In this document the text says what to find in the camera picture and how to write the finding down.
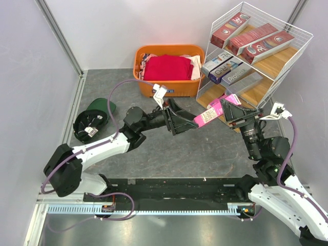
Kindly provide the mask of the pink toothpaste box angled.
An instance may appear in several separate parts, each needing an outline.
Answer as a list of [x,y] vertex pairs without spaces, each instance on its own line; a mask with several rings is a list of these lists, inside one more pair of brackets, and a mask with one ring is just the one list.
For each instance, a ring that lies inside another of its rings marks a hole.
[[[241,101],[239,100],[238,96],[235,94],[226,96],[225,99],[235,105],[238,106],[241,105]],[[205,126],[206,124],[210,123],[214,119],[223,115],[222,108],[219,108],[218,106],[219,104],[216,104],[215,106],[206,109],[203,113],[199,114],[194,118],[194,122],[199,125],[199,128]]]

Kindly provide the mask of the silver toothpaste box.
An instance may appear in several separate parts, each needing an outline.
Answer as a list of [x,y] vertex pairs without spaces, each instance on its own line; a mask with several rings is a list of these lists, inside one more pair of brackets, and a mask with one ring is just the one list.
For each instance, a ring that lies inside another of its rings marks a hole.
[[221,79],[221,85],[225,88],[229,87],[233,83],[239,81],[246,75],[248,75],[251,72],[252,68],[248,66],[247,64],[241,64],[237,68],[231,70],[229,73],[227,73],[222,79]]
[[225,90],[225,95],[229,96],[231,94],[235,94],[237,96],[243,94],[244,92],[252,89],[253,87],[257,86],[261,81],[263,77],[257,73],[254,72],[243,79],[235,82],[234,84],[230,85]]

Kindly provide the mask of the red 3D toothpaste box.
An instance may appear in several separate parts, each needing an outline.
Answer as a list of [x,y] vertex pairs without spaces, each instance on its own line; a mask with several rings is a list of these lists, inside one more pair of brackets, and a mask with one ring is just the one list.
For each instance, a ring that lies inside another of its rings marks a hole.
[[288,48],[294,37],[280,31],[244,48],[241,57],[253,65],[269,56]]
[[249,15],[238,12],[212,34],[210,43],[223,49],[229,44],[230,39],[246,28],[250,19]]

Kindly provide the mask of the dark red toothpaste box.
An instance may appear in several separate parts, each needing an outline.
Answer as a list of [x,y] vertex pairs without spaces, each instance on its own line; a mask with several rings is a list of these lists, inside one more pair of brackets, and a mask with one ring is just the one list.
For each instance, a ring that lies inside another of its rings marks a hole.
[[250,46],[257,41],[269,37],[272,34],[277,33],[278,31],[279,30],[271,24],[264,24],[244,34],[240,34],[238,36],[233,37],[229,41],[228,48],[234,55],[238,56],[247,46]]

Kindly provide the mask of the pink toothpaste box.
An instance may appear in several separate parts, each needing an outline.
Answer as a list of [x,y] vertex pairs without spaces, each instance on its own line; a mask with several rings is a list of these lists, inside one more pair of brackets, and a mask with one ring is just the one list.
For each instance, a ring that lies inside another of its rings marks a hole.
[[225,98],[226,98],[226,95],[224,94],[223,96],[214,99],[212,102],[210,102],[210,103],[207,105],[207,109],[209,109],[209,108],[215,106],[216,104],[219,104],[218,107],[219,107],[219,108],[222,108],[220,100],[221,100],[221,99],[225,99]]

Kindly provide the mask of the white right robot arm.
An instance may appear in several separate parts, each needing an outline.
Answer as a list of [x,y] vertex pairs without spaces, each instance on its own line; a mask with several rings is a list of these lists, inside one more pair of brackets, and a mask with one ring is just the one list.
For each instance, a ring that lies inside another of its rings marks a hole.
[[[235,185],[235,197],[251,201],[278,218],[299,238],[301,245],[327,245],[327,212],[299,181],[288,162],[294,152],[298,132],[292,114],[284,104],[275,102],[268,116],[263,110],[220,101],[225,120],[238,128],[249,153],[256,162],[256,177],[243,176]],[[293,141],[286,137],[265,138],[261,122],[288,120],[293,127]]]

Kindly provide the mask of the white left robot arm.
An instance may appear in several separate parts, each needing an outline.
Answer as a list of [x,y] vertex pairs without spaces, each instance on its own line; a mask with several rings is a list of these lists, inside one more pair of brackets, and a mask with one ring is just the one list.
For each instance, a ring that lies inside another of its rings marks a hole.
[[112,188],[103,175],[89,175],[84,171],[109,157],[138,148],[145,140],[143,132],[166,127],[173,135],[198,128],[195,115],[181,108],[173,99],[157,106],[151,113],[140,107],[131,107],[124,118],[124,125],[117,133],[93,143],[69,147],[58,146],[44,168],[46,183],[58,197],[75,191],[94,194],[100,201],[112,197]]

